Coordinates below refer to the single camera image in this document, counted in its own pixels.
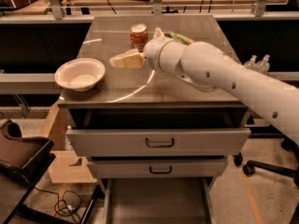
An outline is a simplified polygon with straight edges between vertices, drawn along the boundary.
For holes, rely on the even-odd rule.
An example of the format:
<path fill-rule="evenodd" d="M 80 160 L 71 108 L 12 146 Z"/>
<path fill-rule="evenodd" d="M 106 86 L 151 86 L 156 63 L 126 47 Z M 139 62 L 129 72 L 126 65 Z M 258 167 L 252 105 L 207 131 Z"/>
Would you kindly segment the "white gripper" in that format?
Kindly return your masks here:
<path fill-rule="evenodd" d="M 115 68 L 142 68 L 146 63 L 157 72 L 174 72 L 180 59 L 181 45 L 172 38 L 164 37 L 159 27 L 155 28 L 153 37 L 145 45 L 143 53 L 130 49 L 110 58 L 109 63 Z"/>

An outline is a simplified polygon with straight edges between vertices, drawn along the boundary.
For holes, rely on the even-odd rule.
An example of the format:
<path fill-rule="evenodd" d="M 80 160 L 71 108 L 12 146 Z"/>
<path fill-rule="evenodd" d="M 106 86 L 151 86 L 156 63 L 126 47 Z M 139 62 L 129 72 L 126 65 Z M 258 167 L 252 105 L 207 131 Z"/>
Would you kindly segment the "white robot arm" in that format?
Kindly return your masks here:
<path fill-rule="evenodd" d="M 299 144 L 299 89 L 237 63 L 207 42 L 189 45 L 156 35 L 143 48 L 109 59 L 116 68 L 148 68 L 166 72 L 201 90 L 222 89 Z"/>

